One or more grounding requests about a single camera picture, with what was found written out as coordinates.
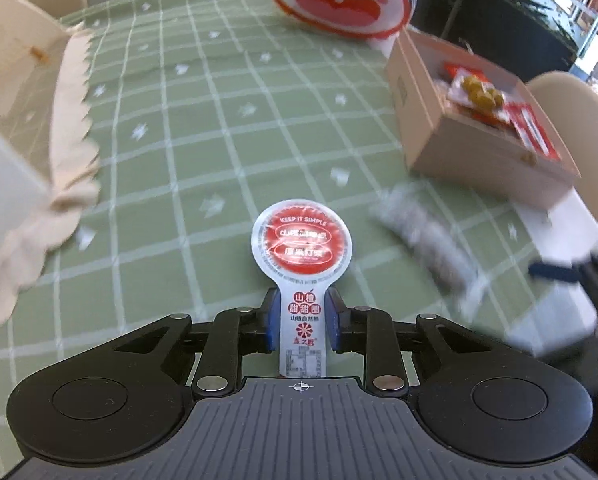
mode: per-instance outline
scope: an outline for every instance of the open box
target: open box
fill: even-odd
[[[433,78],[444,62],[482,70],[492,84],[527,102],[559,153],[550,160],[520,140],[473,118],[448,112]],[[402,30],[386,73],[410,170],[549,210],[579,178],[570,152],[519,78],[489,61],[427,34]]]

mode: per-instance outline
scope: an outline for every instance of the white star pattern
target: white star pattern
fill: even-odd
[[[343,168],[332,168],[330,178],[335,181],[337,187],[345,187],[350,179],[350,172]]]
[[[79,251],[85,251],[94,240],[95,235],[96,231],[94,229],[85,225],[80,226],[74,233],[74,241],[76,241]]]
[[[211,218],[221,213],[223,206],[225,206],[225,200],[215,193],[209,199],[204,198],[199,211],[205,212],[205,218]]]
[[[508,234],[510,235],[510,239],[516,241],[516,227],[514,224],[508,224]]]
[[[99,85],[95,88],[95,91],[92,92],[92,95],[94,97],[101,97],[105,91],[106,91],[106,85]]]
[[[247,103],[245,106],[242,106],[241,108],[239,108],[239,115],[244,118],[254,115],[255,112],[256,112],[256,106],[253,105],[252,103]]]
[[[137,124],[132,130],[131,137],[134,140],[141,140],[141,138],[148,132],[148,125],[146,123]]]

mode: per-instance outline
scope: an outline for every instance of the table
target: table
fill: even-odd
[[[550,292],[525,277],[539,253],[518,208],[407,173],[385,58],[365,43],[298,28],[268,0],[113,0],[65,21],[80,20],[94,30],[102,192],[82,229],[95,237],[52,254],[0,328],[0,475],[20,458],[4,414],[23,378],[172,312],[202,321],[259,304],[271,282],[250,230],[279,200],[317,200],[348,225],[354,259],[336,284],[348,305],[461,321],[370,216],[395,184],[450,224],[490,278],[474,326],[503,336]],[[276,357],[249,356],[243,370],[275,375]],[[360,375],[362,359],[330,354],[328,373]]]

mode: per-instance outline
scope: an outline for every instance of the red wrapper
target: red wrapper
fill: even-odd
[[[477,68],[470,68],[467,66],[458,65],[456,63],[450,63],[447,61],[444,63],[444,68],[445,68],[445,71],[450,75],[451,79],[454,79],[455,77],[457,77],[459,70],[465,70],[466,72],[470,72],[472,75],[477,76],[484,83],[490,83],[490,79],[488,79],[487,76],[481,70],[478,70]]]
[[[506,103],[504,110],[508,112],[510,122],[526,148],[547,158],[560,160],[559,153],[528,103]]]

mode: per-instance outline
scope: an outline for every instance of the yellow food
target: yellow food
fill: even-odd
[[[496,107],[501,108],[503,106],[503,102],[504,102],[503,94],[496,88],[488,88],[488,93],[495,100]]]
[[[483,83],[480,79],[475,75],[469,75],[463,78],[461,82],[461,88],[463,88],[466,94],[471,94],[473,92],[483,90]]]
[[[470,101],[480,110],[491,112],[496,108],[495,99],[488,92],[477,90],[469,94]]]

